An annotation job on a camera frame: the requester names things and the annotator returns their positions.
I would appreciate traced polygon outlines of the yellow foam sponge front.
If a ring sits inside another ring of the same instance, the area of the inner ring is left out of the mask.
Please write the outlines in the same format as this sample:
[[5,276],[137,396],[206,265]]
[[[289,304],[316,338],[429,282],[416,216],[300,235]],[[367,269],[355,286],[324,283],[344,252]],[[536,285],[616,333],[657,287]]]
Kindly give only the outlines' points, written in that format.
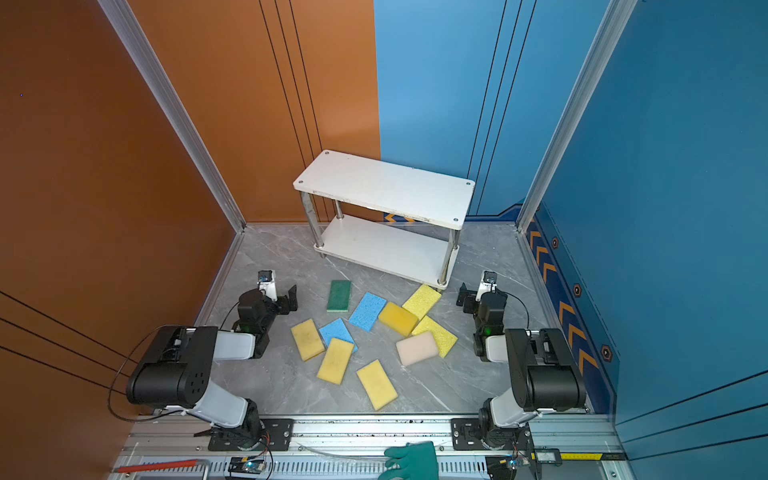
[[375,411],[379,411],[395,399],[398,393],[379,360],[375,360],[356,372]]

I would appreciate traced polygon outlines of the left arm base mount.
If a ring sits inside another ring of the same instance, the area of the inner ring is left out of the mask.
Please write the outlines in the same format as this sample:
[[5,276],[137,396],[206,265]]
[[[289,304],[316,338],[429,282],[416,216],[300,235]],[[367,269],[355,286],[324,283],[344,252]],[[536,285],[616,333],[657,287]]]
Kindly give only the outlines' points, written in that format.
[[270,452],[289,450],[293,434],[294,420],[291,418],[267,418],[261,420],[259,434],[248,437],[245,433],[230,433],[228,430],[215,429],[210,436],[207,449],[213,452],[241,451],[259,453],[268,449]]

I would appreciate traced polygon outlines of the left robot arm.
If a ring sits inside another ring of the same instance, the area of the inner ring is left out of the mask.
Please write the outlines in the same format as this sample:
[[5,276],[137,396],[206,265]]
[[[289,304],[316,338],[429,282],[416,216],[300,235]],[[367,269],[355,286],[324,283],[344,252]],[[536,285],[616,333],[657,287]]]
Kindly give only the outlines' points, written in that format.
[[127,400],[134,405],[171,409],[207,422],[210,428],[201,434],[211,438],[212,450],[226,445],[241,450],[264,446],[268,430],[256,403],[216,384],[210,379],[211,369],[215,361],[261,358],[276,318],[298,310],[297,287],[280,296],[257,287],[241,294],[237,310],[238,319],[230,330],[159,328],[126,386]]

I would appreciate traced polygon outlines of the pale pink foam sponge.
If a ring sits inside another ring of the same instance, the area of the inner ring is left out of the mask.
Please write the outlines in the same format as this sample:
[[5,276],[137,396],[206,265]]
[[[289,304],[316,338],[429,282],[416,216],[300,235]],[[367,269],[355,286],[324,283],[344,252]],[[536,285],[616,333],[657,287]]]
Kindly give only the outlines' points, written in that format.
[[403,367],[409,367],[439,355],[438,345],[431,332],[410,336],[398,341],[395,346]]

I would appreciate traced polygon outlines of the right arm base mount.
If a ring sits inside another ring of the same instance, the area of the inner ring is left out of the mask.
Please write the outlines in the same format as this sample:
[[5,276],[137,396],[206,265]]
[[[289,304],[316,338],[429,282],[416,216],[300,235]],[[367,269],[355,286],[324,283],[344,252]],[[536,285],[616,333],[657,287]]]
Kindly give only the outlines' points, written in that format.
[[458,417],[450,421],[453,448],[456,451],[494,450],[528,451],[534,448],[528,427],[501,428],[477,417]]

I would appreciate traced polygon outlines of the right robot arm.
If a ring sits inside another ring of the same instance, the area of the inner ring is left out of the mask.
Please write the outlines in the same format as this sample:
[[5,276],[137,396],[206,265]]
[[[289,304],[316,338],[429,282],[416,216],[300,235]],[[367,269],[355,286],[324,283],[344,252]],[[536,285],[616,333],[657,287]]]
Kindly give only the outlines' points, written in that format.
[[558,328],[507,328],[511,295],[484,282],[462,285],[456,304],[473,317],[473,347],[483,362],[508,367],[510,386],[487,399],[478,413],[480,440],[492,449],[509,448],[529,434],[528,423],[550,413],[584,409],[587,389],[563,332]]

